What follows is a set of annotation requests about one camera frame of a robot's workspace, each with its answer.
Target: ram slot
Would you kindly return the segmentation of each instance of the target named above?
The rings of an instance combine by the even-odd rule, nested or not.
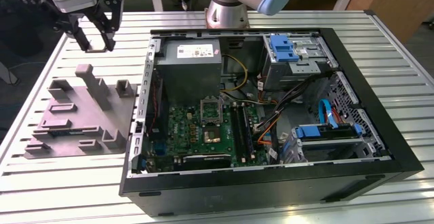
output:
[[[254,148],[252,148],[252,140],[251,140],[251,131],[250,131],[250,124],[248,124],[248,118],[247,118],[247,113],[246,113],[246,107],[240,106],[238,107],[238,114],[239,114],[239,122],[240,122],[240,131],[243,135],[243,142],[244,142],[244,147],[246,147],[246,153],[247,153],[247,158],[254,159]]]
[[[243,163],[243,162],[246,162],[246,153],[244,153],[244,147],[243,147],[242,134],[239,132],[240,127],[239,127],[236,106],[231,107],[231,125],[232,125],[236,159],[239,162]]]

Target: metal slatted table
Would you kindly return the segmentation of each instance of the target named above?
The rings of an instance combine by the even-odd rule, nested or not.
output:
[[[291,206],[209,215],[151,219],[117,195],[123,154],[32,159],[24,147],[51,98],[53,78],[75,78],[77,64],[89,63],[107,84],[140,83],[151,29],[204,28],[201,12],[125,13],[116,49],[84,53],[61,38],[0,147],[0,223],[143,223],[179,220],[239,223],[391,223],[434,219],[434,80],[375,16],[363,12],[250,13],[252,27],[331,27],[423,163],[424,171],[380,186],[350,202]],[[89,22],[85,33],[99,35]]]

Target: green circuit board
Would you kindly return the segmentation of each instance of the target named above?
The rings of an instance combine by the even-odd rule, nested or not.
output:
[[[216,108],[204,107],[203,110],[203,114],[209,115],[209,117],[216,115]],[[251,125],[258,123],[255,106],[246,106],[246,114],[248,123],[251,123]],[[222,115],[222,123],[209,126],[204,125],[200,121],[200,106],[171,107],[165,155],[228,154],[232,158],[234,167],[266,165],[267,158],[263,150],[255,152],[254,159],[246,162],[238,160],[230,106],[223,106]],[[208,132],[207,136],[208,138],[219,137],[219,142],[205,143],[204,134],[209,128],[218,132],[212,132],[211,136]]]

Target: motherboard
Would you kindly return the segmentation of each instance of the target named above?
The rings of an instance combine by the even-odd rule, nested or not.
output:
[[[196,167],[215,164],[219,167],[267,165],[264,149],[256,146],[259,135],[252,131],[258,121],[254,104],[212,105],[212,101],[205,101],[197,106],[172,106],[168,139],[153,146],[159,171],[197,170]]]

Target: power supply label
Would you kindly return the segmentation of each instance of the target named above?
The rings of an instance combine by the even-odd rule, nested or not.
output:
[[[177,46],[177,58],[213,57],[212,44]]]

